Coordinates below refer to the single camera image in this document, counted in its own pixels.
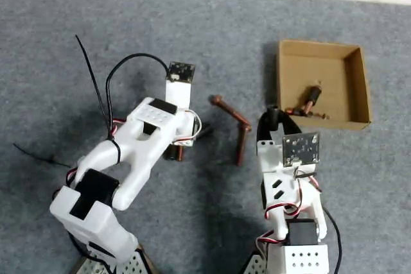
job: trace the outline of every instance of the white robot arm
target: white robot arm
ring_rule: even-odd
[[[282,144],[271,137],[282,123]],[[327,274],[327,234],[320,190],[314,179],[319,162],[319,133],[301,133],[288,115],[269,108],[257,132],[257,156],[263,174],[265,218],[272,230],[256,239],[267,274]],[[267,250],[260,244],[267,244]]]
[[[194,67],[183,65],[170,66],[177,69],[170,69],[166,101],[145,98],[112,140],[99,143],[80,159],[75,188],[64,186],[50,206],[70,234],[109,264],[128,261],[138,245],[137,238],[118,223],[112,208],[126,210],[167,147],[192,146],[201,130],[201,120],[188,109]],[[119,162],[131,166],[122,182],[102,172]]]

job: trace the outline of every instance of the black wire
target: black wire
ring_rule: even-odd
[[[335,222],[334,218],[331,216],[331,214],[328,212],[327,208],[325,208],[324,206],[322,207],[322,210],[324,210],[324,212],[327,214],[329,220],[332,222],[334,228],[335,228],[335,233],[337,234],[337,243],[338,243],[338,259],[337,259],[337,264],[335,265],[335,270],[334,270],[334,274],[337,274],[339,269],[340,269],[340,265],[341,265],[341,259],[342,259],[342,244],[341,244],[341,234],[340,231],[338,229],[337,223]]]
[[[119,164],[119,163],[120,163],[120,160],[121,160],[121,149],[120,149],[120,146],[118,145],[118,143],[115,142],[114,139],[111,139],[110,141],[111,141],[111,142],[113,143],[113,145],[115,145],[115,147],[117,148],[117,164]]]
[[[59,165],[59,166],[68,167],[68,168],[71,167],[70,165],[60,163],[60,162],[57,162],[57,161],[53,160],[53,157],[51,157],[51,158],[39,157],[36,154],[32,154],[29,151],[24,150],[23,148],[21,148],[19,145],[15,144],[15,143],[13,143],[13,146],[15,146],[18,150],[23,152],[25,155],[28,155],[29,157],[32,157],[36,160],[41,160],[42,162],[46,162],[46,163],[53,164],[53,165]]]
[[[87,67],[89,68],[91,80],[92,80],[92,83],[94,85],[94,89],[96,90],[96,93],[97,93],[98,103],[100,104],[101,114],[103,115],[103,118],[104,118],[104,123],[105,123],[107,129],[110,130],[109,123],[107,122],[107,116],[105,115],[105,111],[104,111],[103,100],[101,98],[100,90],[98,89],[98,86],[97,86],[96,78],[94,77],[94,73],[91,69],[91,64],[90,64],[90,61],[89,61],[89,57],[87,56],[87,52],[85,51],[85,49],[83,47],[83,44],[82,44],[82,41],[80,41],[80,38],[78,37],[78,35],[76,35],[76,39],[77,39],[77,41],[78,41],[78,43],[79,43],[79,45],[82,49],[85,62],[87,63]]]
[[[295,175],[294,178],[308,178],[309,176],[316,176],[317,173],[314,171],[312,173],[303,173],[302,175]]]
[[[95,261],[95,262],[99,262],[102,265],[104,265],[105,270],[107,271],[107,273],[109,274],[115,274],[116,270],[114,270],[114,272],[111,272],[110,266],[102,259],[99,258],[95,258],[93,256],[90,256],[88,253],[86,253],[81,247],[80,245],[77,243],[76,239],[74,238],[74,236],[68,232],[69,237],[71,242],[73,243],[74,247],[78,250],[78,252],[80,253],[81,256],[86,257],[87,259],[90,259],[91,261]]]
[[[112,113],[112,104],[111,104],[111,96],[110,96],[110,81],[114,75],[114,73],[127,61],[133,58],[137,57],[147,57],[156,60],[159,62],[163,67],[164,70],[166,70],[166,76],[169,75],[169,71],[167,68],[167,65],[158,57],[146,54],[146,53],[137,53],[137,54],[131,54],[122,59],[114,68],[111,70],[110,74],[107,76],[107,79],[105,80],[105,94],[106,94],[106,99],[107,99],[107,109],[109,112],[109,121],[108,121],[108,127],[109,127],[109,133],[108,133],[108,138],[112,139],[112,134],[111,131],[113,129],[113,113]]]

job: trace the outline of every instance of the ventilation holes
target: ventilation holes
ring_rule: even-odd
[[[279,191],[277,194],[274,195],[274,199],[280,198],[284,194],[283,191]]]
[[[272,185],[272,188],[273,188],[273,189],[276,189],[276,188],[278,187],[278,185],[280,185],[282,182],[283,182],[283,181],[281,181],[281,180],[275,181],[274,184]]]

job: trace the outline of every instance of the brown cardboard tray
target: brown cardboard tray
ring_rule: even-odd
[[[301,126],[361,130],[372,121],[363,53],[360,46],[282,40],[277,55],[279,107],[301,107],[310,87],[322,94],[313,112],[330,119],[292,116]]]

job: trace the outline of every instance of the metal base plate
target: metal base plate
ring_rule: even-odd
[[[261,258],[260,255],[251,256],[250,261],[245,267],[243,274],[266,274],[265,261]]]
[[[117,266],[116,274],[152,274],[141,250],[134,252],[128,263]],[[108,274],[104,266],[95,261],[86,259],[75,274]]]

